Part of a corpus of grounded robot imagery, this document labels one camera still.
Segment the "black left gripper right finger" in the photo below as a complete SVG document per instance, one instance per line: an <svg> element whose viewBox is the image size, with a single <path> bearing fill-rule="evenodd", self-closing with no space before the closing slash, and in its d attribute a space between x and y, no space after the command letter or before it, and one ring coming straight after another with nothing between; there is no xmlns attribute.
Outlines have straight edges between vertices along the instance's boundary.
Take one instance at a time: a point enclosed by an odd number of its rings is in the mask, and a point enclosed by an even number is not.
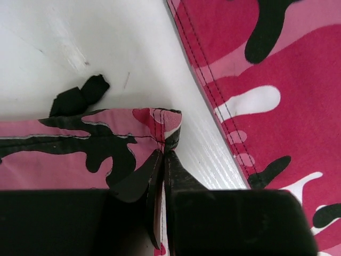
<svg viewBox="0 0 341 256"><path fill-rule="evenodd" d="M183 167L173 150L165 156L164 189L169 255L195 255L195 197L207 188Z"/></svg>

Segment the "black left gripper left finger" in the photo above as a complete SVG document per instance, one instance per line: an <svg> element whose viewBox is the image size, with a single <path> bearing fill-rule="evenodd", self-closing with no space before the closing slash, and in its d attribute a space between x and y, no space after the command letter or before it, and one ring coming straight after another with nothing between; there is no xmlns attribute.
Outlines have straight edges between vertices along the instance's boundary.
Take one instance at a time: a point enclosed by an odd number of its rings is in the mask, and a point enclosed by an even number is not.
<svg viewBox="0 0 341 256"><path fill-rule="evenodd" d="M110 189L107 249L154 250L161 246L163 153L160 150Z"/></svg>

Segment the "pink camouflage trousers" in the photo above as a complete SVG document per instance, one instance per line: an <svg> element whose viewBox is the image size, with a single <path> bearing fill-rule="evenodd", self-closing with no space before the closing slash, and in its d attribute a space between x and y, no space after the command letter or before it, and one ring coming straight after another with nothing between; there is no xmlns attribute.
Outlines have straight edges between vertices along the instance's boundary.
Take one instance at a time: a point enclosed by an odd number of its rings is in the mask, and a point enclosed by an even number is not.
<svg viewBox="0 0 341 256"><path fill-rule="evenodd" d="M161 246L107 249L115 184L163 153ZM1 255L340 255L340 1L1 1Z"/></svg>

